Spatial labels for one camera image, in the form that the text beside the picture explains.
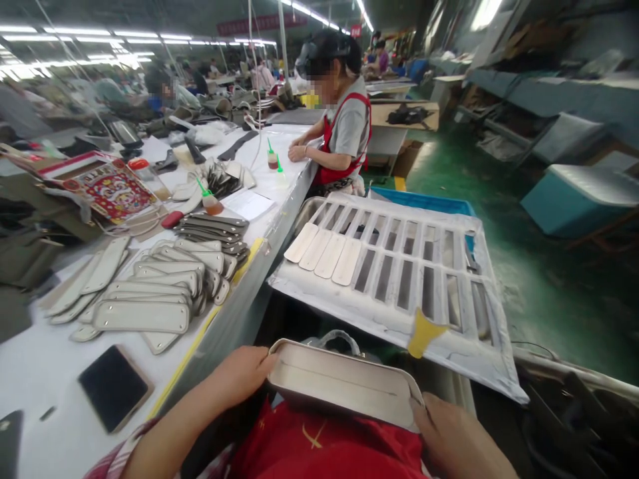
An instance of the blue bin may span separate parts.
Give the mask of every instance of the blue bin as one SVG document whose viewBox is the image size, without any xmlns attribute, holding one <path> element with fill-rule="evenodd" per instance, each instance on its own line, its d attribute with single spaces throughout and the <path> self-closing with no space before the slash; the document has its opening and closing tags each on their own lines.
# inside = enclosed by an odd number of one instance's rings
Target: blue bin
<svg viewBox="0 0 639 479">
<path fill-rule="evenodd" d="M 581 238 L 630 211 L 639 199 L 637 181 L 593 166 L 552 165 L 521 200 L 541 230 L 558 238 Z"/>
<path fill-rule="evenodd" d="M 465 214 L 466 216 L 474 216 L 477 218 L 477 214 L 475 214 L 475 210 L 471 204 L 463 200 L 421 195 L 418 193 L 398 192 L 395 190 L 387 190 L 385 188 L 372 187 L 371 189 L 393 203 L 411 206 L 412 208 L 421 208 L 422 210 L 438 211 L 441 213 Z"/>
</svg>

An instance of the black phone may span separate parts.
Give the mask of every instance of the black phone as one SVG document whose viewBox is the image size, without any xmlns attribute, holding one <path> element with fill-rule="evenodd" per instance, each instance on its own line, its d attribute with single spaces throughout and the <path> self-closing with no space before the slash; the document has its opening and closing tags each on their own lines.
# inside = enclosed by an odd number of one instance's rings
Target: black phone
<svg viewBox="0 0 639 479">
<path fill-rule="evenodd" d="M 118 432 L 153 392 L 153 385 L 120 345 L 113 345 L 78 377 L 106 432 Z"/>
</svg>

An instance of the window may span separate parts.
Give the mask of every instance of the window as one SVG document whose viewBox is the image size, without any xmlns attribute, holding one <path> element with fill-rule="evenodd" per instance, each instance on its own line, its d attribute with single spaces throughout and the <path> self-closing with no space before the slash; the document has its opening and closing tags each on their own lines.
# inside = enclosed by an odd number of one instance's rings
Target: window
<svg viewBox="0 0 639 479">
<path fill-rule="evenodd" d="M 493 21 L 493 17 L 497 10 L 499 10 L 501 0 L 480 0 L 477 13 L 471 24 L 471 30 L 477 31 L 488 27 Z"/>
</svg>

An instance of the blue crate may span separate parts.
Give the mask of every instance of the blue crate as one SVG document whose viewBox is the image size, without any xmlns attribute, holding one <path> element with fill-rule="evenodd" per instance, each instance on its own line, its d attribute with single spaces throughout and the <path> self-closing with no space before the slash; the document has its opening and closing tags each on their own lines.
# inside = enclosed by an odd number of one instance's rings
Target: blue crate
<svg viewBox="0 0 639 479">
<path fill-rule="evenodd" d="M 454 200 L 452 198 L 440 198 L 439 196 L 428 196 L 417 193 L 398 192 L 395 190 L 386 190 L 385 188 L 372 187 L 372 190 L 382 195 L 393 203 L 411 206 L 412 208 L 421 208 L 422 210 L 433 210 L 441 213 L 449 214 L 465 214 L 466 216 L 475 216 L 477 214 L 470 203 L 463 200 Z"/>
</svg>

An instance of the gray fabric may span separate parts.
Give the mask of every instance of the gray fabric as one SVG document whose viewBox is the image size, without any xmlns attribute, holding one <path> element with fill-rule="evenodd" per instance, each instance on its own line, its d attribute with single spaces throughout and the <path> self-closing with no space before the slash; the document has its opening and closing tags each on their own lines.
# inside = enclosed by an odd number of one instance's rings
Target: gray fabric
<svg viewBox="0 0 639 479">
<path fill-rule="evenodd" d="M 36 136 L 53 133 L 53 129 L 42 121 L 26 98 L 1 83 L 0 116 L 20 138 L 30 140 Z"/>
<path fill-rule="evenodd" d="M 353 157 L 352 161 L 356 162 L 365 152 L 369 132 L 368 124 L 371 119 L 368 117 L 366 105 L 355 98 L 351 98 L 344 103 L 339 112 L 339 116 L 335 118 L 337 109 L 351 93 L 359 93 L 363 96 L 367 96 L 366 84 L 364 83 L 363 77 L 358 77 L 341 96 L 335 108 L 326 112 L 326 117 L 333 125 L 333 136 L 328 146 L 331 153 L 350 155 Z M 359 170 L 355 170 L 349 176 L 354 178 L 358 173 Z"/>
</svg>

